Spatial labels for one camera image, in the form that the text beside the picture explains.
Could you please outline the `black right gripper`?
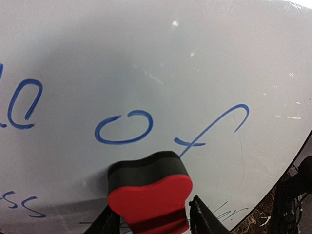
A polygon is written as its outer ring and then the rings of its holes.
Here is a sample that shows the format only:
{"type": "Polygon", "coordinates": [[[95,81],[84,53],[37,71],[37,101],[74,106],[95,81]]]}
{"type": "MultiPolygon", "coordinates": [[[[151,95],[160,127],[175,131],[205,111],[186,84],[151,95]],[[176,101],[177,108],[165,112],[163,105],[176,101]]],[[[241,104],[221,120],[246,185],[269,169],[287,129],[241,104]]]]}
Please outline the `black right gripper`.
{"type": "Polygon", "coordinates": [[[273,234],[298,234],[304,199],[312,193],[312,157],[306,157],[276,187],[273,209],[273,234]]]}

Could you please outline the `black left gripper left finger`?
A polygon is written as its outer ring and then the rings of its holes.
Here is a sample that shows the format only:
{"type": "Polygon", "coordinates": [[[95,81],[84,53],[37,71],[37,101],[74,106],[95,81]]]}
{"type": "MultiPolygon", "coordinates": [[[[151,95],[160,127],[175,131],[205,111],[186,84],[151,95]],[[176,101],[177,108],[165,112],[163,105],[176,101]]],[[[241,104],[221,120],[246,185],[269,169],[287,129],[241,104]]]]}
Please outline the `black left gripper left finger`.
{"type": "Polygon", "coordinates": [[[120,215],[107,205],[84,234],[120,234],[120,215]]]}

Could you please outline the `white whiteboard black frame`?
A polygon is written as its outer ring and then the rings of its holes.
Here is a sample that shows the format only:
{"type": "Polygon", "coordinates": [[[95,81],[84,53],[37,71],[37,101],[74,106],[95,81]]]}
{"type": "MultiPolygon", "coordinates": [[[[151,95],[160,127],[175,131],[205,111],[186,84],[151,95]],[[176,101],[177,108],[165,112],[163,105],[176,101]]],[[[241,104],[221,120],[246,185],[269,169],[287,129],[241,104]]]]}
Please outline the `white whiteboard black frame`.
{"type": "Polygon", "coordinates": [[[232,229],[311,130],[309,0],[0,3],[3,233],[83,233],[108,167],[158,151],[232,229]]]}

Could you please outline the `red bone-shaped eraser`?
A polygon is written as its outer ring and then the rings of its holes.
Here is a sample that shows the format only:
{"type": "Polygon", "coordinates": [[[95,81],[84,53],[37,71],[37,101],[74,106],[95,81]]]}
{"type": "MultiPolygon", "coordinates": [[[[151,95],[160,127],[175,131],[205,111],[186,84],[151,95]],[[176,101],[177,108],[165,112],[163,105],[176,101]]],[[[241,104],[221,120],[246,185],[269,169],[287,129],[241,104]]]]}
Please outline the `red bone-shaped eraser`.
{"type": "Polygon", "coordinates": [[[179,156],[161,151],[108,170],[108,204],[134,234],[182,234],[192,180],[179,156]]]}

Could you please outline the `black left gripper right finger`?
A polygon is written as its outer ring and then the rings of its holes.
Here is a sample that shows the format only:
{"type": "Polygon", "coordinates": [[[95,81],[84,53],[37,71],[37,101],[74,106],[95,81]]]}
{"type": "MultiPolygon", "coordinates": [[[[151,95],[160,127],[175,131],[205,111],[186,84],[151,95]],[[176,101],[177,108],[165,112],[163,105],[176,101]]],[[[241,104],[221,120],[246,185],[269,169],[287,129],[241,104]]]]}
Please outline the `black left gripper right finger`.
{"type": "Polygon", "coordinates": [[[189,206],[191,234],[231,234],[198,195],[189,202],[189,206]]]}

